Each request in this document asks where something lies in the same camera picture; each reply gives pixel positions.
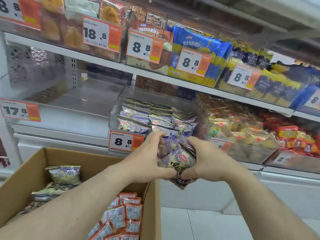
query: hand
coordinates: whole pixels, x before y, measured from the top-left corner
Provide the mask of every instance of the hand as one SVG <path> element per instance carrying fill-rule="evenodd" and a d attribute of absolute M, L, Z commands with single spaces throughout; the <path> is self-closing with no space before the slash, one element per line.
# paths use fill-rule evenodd
<path fill-rule="evenodd" d="M 162 139 L 166 134 L 163 131 L 152 132 L 145 142 L 135 149 L 129 156 L 119 163 L 124 169 L 124 174 L 130 176 L 130 183 L 145 183 L 154 179 L 168 179 L 177 172 L 173 168 L 161 168 L 157 163 L 157 152 L 163 147 Z"/>
<path fill-rule="evenodd" d="M 244 168 L 210 141 L 196 137 L 189 137 L 188 141 L 196 150 L 197 163 L 181 174 L 182 179 L 202 178 L 213 182 L 228 181 Z"/>

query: forearm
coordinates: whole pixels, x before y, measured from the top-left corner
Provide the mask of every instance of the forearm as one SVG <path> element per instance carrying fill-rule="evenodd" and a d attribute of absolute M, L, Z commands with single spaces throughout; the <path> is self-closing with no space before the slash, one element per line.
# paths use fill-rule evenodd
<path fill-rule="evenodd" d="M 319 240 L 293 211 L 243 167 L 227 182 L 255 240 Z"/>
<path fill-rule="evenodd" d="M 86 239 L 130 179 L 115 164 L 76 188 L 0 229 L 0 239 Z"/>

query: tile grout line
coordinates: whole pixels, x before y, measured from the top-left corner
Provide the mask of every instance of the tile grout line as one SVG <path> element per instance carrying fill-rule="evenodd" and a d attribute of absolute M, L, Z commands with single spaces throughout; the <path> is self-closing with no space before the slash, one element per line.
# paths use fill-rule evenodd
<path fill-rule="evenodd" d="M 195 240 L 195 236 L 194 236 L 194 234 L 193 234 L 192 225 L 191 225 L 191 221 L 190 221 L 189 210 L 186 210 L 186 211 L 188 212 L 188 218 L 189 218 L 189 222 L 190 222 L 190 227 L 191 227 L 191 232 L 192 232 L 193 240 Z"/>

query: price tag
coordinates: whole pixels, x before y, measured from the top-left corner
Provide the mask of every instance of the price tag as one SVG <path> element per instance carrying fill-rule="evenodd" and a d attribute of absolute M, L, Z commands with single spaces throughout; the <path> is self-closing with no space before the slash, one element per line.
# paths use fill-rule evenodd
<path fill-rule="evenodd" d="M 177 69 L 205 76 L 212 60 L 212 55 L 203 54 L 183 47 L 177 64 Z"/>
<path fill-rule="evenodd" d="M 83 16 L 83 43 L 120 52 L 122 27 Z"/>
<path fill-rule="evenodd" d="M 320 109 L 320 89 L 317 89 L 304 105 L 311 108 Z"/>
<path fill-rule="evenodd" d="M 280 153 L 273 161 L 274 164 L 288 165 L 292 155 Z"/>
<path fill-rule="evenodd" d="M 38 104 L 0 99 L 3 117 L 41 122 Z"/>
<path fill-rule="evenodd" d="M 130 31 L 127 55 L 159 64 L 164 40 Z"/>
<path fill-rule="evenodd" d="M 233 142 L 231 141 L 226 141 L 226 140 L 221 140 L 216 138 L 211 138 L 210 142 L 212 142 L 217 148 L 221 149 L 224 152 L 227 152 L 233 144 Z"/>
<path fill-rule="evenodd" d="M 142 135 L 111 130 L 109 137 L 109 148 L 132 152 L 142 145 L 144 138 L 145 137 Z"/>
<path fill-rule="evenodd" d="M 237 65 L 229 77 L 228 84 L 252 90 L 260 75 L 260 73 L 254 73 L 254 71 L 247 66 Z"/>
<path fill-rule="evenodd" d="M 0 16 L 25 23 L 18 0 L 0 0 Z"/>

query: white tile floor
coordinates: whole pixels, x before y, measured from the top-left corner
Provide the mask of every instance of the white tile floor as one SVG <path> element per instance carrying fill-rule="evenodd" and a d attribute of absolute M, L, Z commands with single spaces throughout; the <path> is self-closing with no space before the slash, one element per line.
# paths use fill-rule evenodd
<path fill-rule="evenodd" d="M 320 235 L 320 220 L 303 219 Z M 216 211 L 161 208 L 163 240 L 250 240 L 250 231 L 242 216 Z"/>

